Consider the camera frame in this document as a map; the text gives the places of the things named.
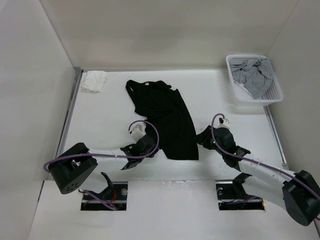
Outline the black tank top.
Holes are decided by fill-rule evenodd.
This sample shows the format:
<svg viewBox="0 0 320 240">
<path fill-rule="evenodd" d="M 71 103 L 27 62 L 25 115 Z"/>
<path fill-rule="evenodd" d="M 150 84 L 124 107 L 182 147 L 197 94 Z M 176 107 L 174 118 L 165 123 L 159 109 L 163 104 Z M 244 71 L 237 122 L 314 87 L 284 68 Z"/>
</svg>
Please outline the black tank top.
<svg viewBox="0 0 320 240">
<path fill-rule="evenodd" d="M 178 89 L 162 80 L 128 80 L 125 88 L 135 113 L 145 117 L 159 134 L 159 148 L 170 160 L 199 160 L 194 123 Z"/>
</svg>

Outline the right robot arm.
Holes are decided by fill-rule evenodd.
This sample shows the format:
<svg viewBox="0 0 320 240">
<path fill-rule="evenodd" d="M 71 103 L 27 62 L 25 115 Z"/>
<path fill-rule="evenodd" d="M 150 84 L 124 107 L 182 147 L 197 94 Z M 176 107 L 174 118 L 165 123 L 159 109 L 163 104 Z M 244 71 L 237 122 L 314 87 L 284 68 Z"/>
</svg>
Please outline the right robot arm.
<svg viewBox="0 0 320 240">
<path fill-rule="evenodd" d="M 302 226 L 310 225 L 320 215 L 320 187 L 309 172 L 284 170 L 247 158 L 251 152 L 237 145 L 225 127 L 208 126 L 196 141 L 217 151 L 229 167 L 240 172 L 232 181 L 236 197 L 251 195 L 272 202 Z"/>
</svg>

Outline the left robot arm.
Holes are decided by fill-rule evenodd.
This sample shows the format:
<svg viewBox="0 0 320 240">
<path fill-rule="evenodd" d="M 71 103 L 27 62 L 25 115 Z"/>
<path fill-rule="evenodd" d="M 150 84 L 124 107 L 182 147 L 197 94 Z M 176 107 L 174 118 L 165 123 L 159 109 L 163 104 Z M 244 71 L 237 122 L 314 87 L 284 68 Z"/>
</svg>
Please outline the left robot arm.
<svg viewBox="0 0 320 240">
<path fill-rule="evenodd" d="M 120 148 L 117 155 L 114 153 L 89 153 L 89 148 L 79 142 L 68 149 L 58 158 L 47 162 L 43 168 L 50 173 L 63 195 L 75 191 L 85 182 L 98 166 L 95 157 L 126 159 L 122 168 L 129 170 L 140 164 L 145 158 L 150 158 L 158 151 L 159 139 L 144 135 L 136 143 Z"/>
</svg>

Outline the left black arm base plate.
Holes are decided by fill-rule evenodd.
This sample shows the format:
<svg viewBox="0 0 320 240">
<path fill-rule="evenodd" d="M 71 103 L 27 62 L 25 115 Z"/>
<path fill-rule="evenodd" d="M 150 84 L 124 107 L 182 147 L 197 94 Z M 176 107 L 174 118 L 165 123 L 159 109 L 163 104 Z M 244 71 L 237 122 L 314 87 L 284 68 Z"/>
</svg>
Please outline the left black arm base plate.
<svg viewBox="0 0 320 240">
<path fill-rule="evenodd" d="M 115 207 L 114 211 L 126 211 L 127 210 L 127 198 L 128 198 L 128 182 L 113 182 L 112 190 L 108 190 L 106 193 L 102 193 L 99 196 L 104 202 L 110 202 Z M 82 194 L 81 211 L 113 211 L 100 201 L 96 200 L 82 189 L 78 190 Z"/>
</svg>

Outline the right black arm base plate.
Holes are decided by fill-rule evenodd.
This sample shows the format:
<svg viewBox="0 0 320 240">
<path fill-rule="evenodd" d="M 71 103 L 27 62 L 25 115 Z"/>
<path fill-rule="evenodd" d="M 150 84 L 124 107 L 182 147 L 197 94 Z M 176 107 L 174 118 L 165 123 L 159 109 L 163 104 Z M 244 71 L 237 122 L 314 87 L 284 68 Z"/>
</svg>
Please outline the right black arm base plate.
<svg viewBox="0 0 320 240">
<path fill-rule="evenodd" d="M 218 182 L 215 186 L 218 209 L 220 211 L 265 210 L 265 204 L 262 198 L 241 191 L 237 192 L 231 181 Z"/>
</svg>

